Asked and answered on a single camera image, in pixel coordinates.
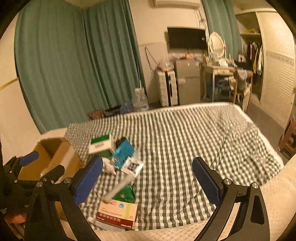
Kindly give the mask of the person's left hand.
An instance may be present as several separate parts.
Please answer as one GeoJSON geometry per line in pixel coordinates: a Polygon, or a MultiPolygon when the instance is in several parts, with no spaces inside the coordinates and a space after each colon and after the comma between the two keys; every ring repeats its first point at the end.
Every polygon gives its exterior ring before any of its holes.
{"type": "Polygon", "coordinates": [[[4,219],[7,222],[7,224],[21,224],[26,221],[26,218],[26,212],[6,213],[4,215],[4,219]]]}

